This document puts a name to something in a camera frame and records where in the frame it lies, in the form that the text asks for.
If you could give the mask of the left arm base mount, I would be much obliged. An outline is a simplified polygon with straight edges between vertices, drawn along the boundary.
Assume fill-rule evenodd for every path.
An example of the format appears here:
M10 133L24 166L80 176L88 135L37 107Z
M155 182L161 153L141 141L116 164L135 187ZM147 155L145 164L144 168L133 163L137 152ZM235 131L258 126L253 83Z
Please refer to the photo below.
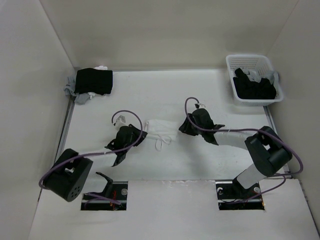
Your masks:
M114 181L107 175L96 172L104 180L104 188L100 192L84 194L81 211L126 211L129 183Z

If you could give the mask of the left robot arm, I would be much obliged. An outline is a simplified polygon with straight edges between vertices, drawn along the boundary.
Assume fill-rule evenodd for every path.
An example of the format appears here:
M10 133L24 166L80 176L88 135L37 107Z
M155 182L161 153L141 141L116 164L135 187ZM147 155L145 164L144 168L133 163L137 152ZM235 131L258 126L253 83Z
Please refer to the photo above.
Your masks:
M50 190L67 202L72 202L83 189L94 162L89 157L115 155L112 167L122 163L128 151L140 145L148 133L134 125L122 125L117 128L113 140L104 147L104 151L79 154L68 148L63 151L51 169L42 176L39 186Z

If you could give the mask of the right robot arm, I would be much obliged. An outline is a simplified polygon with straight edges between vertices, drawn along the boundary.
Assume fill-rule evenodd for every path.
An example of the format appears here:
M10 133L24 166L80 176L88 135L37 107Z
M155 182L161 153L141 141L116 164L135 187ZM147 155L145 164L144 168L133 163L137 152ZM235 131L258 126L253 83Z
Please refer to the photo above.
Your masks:
M263 126L255 134L228 130L224 124L215 124L204 108L188 113L178 130L189 136L200 135L209 144L249 152L252 164L232 180L231 190L238 198L245 197L254 184L275 175L293 157L270 127Z

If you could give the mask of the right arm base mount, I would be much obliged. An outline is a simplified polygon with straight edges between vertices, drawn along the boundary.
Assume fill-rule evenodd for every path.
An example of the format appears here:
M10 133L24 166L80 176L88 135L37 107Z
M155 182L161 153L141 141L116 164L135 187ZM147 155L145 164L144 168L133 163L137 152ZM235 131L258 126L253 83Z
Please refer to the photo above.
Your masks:
M215 182L218 208L221 211L264 210L259 183L248 189L235 186L231 180Z

